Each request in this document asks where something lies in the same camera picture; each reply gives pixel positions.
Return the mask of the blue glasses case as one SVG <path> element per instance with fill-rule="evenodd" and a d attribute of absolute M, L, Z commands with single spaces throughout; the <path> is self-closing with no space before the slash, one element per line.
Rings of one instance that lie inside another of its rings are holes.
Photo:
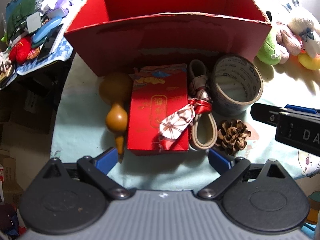
<path fill-rule="evenodd" d="M 62 21 L 62 18 L 57 16 L 49 20 L 45 25 L 43 25 L 40 29 L 36 31 L 36 33 L 32 37 L 32 42 L 37 43 L 45 38 L 51 30 L 57 27 Z"/>

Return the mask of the red cardboard box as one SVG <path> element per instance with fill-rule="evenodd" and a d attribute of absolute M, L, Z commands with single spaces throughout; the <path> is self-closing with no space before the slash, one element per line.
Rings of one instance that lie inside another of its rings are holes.
<path fill-rule="evenodd" d="M 105 76 L 214 53 L 252 60 L 270 30 L 253 0 L 86 0 L 65 38 Z"/>

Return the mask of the brown pine cone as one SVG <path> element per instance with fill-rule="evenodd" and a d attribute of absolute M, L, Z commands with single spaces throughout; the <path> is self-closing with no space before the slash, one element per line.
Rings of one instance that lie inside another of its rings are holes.
<path fill-rule="evenodd" d="M 217 141 L 215 147 L 224 151 L 227 155 L 236 155 L 247 146 L 247 137 L 251 136 L 251 131 L 240 119 L 231 121 L 222 120 L 217 128 Z"/>

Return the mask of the brown gourd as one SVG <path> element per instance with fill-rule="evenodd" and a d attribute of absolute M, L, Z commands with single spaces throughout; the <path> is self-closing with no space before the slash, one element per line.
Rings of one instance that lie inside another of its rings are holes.
<path fill-rule="evenodd" d="M 128 124 L 128 113 L 125 109 L 133 88 L 133 80 L 125 73 L 111 73 L 104 77 L 99 85 L 101 99 L 111 106 L 105 118 L 105 124 L 114 135 L 118 151 L 118 161 L 124 158 L 124 139 Z"/>

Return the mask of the green pouch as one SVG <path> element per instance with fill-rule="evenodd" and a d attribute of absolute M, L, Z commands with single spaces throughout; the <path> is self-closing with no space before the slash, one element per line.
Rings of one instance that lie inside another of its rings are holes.
<path fill-rule="evenodd" d="M 18 26 L 35 12 L 36 0 L 18 1 L 7 21 L 7 37 L 11 38 Z"/>

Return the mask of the red gift box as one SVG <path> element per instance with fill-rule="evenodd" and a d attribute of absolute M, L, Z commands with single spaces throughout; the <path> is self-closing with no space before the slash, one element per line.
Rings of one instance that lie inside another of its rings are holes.
<path fill-rule="evenodd" d="M 187 65 L 135 69 L 129 111 L 127 149 L 134 155 L 182 153 L 189 150 L 188 129 L 162 149 L 159 125 L 188 103 Z"/>

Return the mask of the grey power adapter block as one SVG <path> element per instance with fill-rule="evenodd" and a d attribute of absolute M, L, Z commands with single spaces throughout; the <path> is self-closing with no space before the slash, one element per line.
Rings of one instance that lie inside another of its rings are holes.
<path fill-rule="evenodd" d="M 41 16 L 38 11 L 29 15 L 26 19 L 28 33 L 34 33 L 42 27 Z"/>

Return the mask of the white plush bunny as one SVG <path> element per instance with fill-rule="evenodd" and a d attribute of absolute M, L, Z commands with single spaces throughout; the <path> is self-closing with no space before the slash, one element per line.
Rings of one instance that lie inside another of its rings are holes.
<path fill-rule="evenodd" d="M 299 36 L 303 47 L 311 58 L 319 54 L 319 21 L 313 14 L 301 7 L 290 12 L 289 29 Z"/>

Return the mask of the green plush toy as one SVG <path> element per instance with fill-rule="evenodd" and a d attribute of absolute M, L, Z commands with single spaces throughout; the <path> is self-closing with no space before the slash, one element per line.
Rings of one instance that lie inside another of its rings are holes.
<path fill-rule="evenodd" d="M 272 23 L 272 14 L 270 11 L 266 11 L 268 19 Z M 260 47 L 257 58 L 265 63 L 270 65 L 276 65 L 280 63 L 281 52 L 279 49 L 279 44 L 277 42 L 277 34 L 279 32 L 279 27 L 277 24 L 272 23 L 272 28 L 268 33 L 266 40 L 263 45 Z"/>

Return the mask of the pink plush toy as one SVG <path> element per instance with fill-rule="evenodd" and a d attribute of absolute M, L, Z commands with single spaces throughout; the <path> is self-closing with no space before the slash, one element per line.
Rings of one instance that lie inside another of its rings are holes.
<path fill-rule="evenodd" d="M 276 53 L 280 56 L 279 64 L 284 64 L 290 56 L 298 56 L 301 52 L 300 40 L 282 22 L 276 23 Z"/>

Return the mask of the purple plastic bag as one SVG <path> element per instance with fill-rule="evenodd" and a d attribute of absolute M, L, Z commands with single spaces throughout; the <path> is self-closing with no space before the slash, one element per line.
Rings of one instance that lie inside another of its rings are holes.
<path fill-rule="evenodd" d="M 61 9 L 63 11 L 63 13 L 67 15 L 69 13 L 68 8 L 70 6 L 73 6 L 76 1 L 77 0 L 57 0 L 54 9 L 55 10 Z"/>

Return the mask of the printed tape roll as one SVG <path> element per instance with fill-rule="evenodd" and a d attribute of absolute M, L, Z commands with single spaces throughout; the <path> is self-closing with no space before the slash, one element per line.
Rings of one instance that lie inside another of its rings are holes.
<path fill-rule="evenodd" d="M 219 58 L 211 74 L 214 111 L 236 116 L 257 102 L 263 93 L 263 79 L 257 67 L 239 55 Z"/>

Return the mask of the red plush item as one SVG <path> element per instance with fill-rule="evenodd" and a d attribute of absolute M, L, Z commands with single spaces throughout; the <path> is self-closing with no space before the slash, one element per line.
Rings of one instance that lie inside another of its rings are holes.
<path fill-rule="evenodd" d="M 21 38 L 11 49 L 9 60 L 17 64 L 24 64 L 31 51 L 31 37 Z"/>

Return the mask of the yellow plush toy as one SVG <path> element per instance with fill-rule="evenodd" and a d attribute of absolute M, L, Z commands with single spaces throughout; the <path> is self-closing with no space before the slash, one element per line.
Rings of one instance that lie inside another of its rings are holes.
<path fill-rule="evenodd" d="M 310 57 L 307 53 L 300 53 L 298 55 L 299 63 L 309 70 L 320 70 L 320 56 L 316 55 L 315 58 Z"/>

